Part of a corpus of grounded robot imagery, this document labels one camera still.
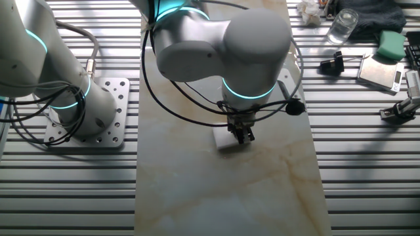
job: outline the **black clamp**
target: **black clamp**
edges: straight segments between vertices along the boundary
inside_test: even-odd
[[[325,60],[320,64],[323,73],[338,73],[344,72],[343,54],[341,51],[334,53],[334,60]]]

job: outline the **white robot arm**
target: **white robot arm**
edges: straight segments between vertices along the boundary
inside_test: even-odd
[[[291,43],[288,25],[275,12],[253,9],[231,20],[211,21],[200,1],[130,1],[153,26],[151,41],[162,76],[189,82],[220,75],[229,111],[267,102]],[[8,32],[0,35],[0,96],[34,92],[42,98],[56,90],[36,85],[63,81],[81,87],[86,97],[86,118],[76,135],[93,135],[110,125],[114,98],[89,79],[61,40],[44,0],[1,0],[0,22],[0,30]],[[51,107],[63,122],[70,122],[77,112],[75,102],[73,96],[62,95]],[[231,131],[250,131],[254,118],[255,113],[230,115]]]

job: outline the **small black object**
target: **small black object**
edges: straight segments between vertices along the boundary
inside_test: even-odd
[[[410,45],[406,48],[406,54],[411,62],[411,67],[420,73],[420,45]]]
[[[287,104],[286,113],[288,115],[300,115],[306,111],[305,105],[298,100],[294,100]]]
[[[341,73],[344,71],[343,55],[341,51],[334,53],[334,60],[326,60],[321,62],[321,70],[324,73]]]

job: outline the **marble board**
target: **marble board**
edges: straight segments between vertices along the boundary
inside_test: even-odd
[[[289,22],[285,0],[230,2],[274,10]],[[212,20],[226,20],[241,11],[207,6]],[[299,78],[293,47],[284,68],[294,80]],[[226,117],[195,106],[162,77],[151,47],[146,48],[146,71],[157,97],[175,112],[207,123],[226,122]],[[222,98],[220,77],[191,85],[212,101]],[[270,101],[280,99],[276,88]],[[217,151],[212,129],[161,109],[142,75],[138,106],[135,235],[331,235],[307,113],[277,113],[255,124],[251,145]]]

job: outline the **metal bracket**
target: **metal bracket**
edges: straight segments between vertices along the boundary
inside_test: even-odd
[[[324,8],[325,17],[327,20],[334,20],[336,15],[336,7],[338,0],[328,0]]]
[[[124,143],[125,121],[130,93],[130,81],[126,78],[95,78],[95,83],[108,89],[117,103],[117,111],[112,124],[103,132],[90,137],[72,137],[53,148],[119,148]],[[62,127],[48,121],[44,141],[58,139],[67,133]]]
[[[282,91],[285,99],[289,99],[290,92],[293,92],[293,90],[296,88],[296,83],[293,80],[288,69],[282,69],[280,71],[280,74],[277,78],[277,84],[280,86],[280,90]],[[302,99],[302,96],[299,90],[296,91],[293,98]]]

